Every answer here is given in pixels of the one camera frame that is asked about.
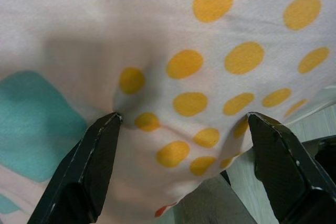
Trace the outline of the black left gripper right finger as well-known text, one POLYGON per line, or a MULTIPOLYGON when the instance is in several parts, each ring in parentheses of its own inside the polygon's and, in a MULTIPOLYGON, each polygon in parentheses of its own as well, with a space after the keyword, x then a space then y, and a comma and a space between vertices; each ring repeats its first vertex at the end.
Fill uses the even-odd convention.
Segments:
POLYGON ((335 136, 313 140, 310 154, 286 126, 248 113, 255 175, 279 223, 335 223, 335 136))

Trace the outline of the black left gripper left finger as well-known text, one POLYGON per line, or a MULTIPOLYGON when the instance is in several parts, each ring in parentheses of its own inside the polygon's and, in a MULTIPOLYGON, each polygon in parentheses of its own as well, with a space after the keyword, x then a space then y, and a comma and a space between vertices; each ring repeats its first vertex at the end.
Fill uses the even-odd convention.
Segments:
POLYGON ((95 223, 106 199, 122 117, 97 119, 61 160, 28 223, 95 223))

